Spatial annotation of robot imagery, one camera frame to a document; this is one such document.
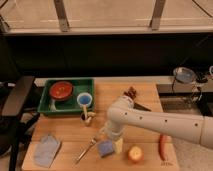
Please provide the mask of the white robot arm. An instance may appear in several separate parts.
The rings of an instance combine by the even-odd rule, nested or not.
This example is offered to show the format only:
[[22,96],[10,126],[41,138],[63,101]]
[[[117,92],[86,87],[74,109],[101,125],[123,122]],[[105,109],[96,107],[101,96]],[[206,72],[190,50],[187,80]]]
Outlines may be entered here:
[[124,126],[136,126],[213,149],[213,117],[134,109],[134,101],[120,96],[107,109],[104,131],[118,140]]

